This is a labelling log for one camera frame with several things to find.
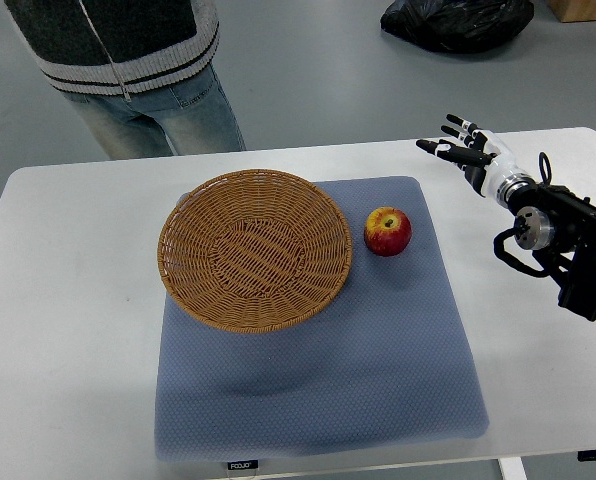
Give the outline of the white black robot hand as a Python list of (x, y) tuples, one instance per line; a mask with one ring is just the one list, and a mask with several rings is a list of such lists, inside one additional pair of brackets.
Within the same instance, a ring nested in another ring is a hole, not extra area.
[(441, 131), (454, 142), (418, 139), (416, 146), (454, 164), (478, 195), (508, 208), (512, 194), (533, 183), (529, 174), (517, 165), (515, 155), (492, 131), (454, 114), (446, 119), (449, 125), (443, 125)]

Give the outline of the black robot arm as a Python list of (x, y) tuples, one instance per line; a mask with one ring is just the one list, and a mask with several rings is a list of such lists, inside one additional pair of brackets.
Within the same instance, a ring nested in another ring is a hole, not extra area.
[(596, 207), (564, 186), (522, 181), (503, 195), (513, 226), (493, 240), (495, 256), (559, 287), (558, 306), (596, 321)]

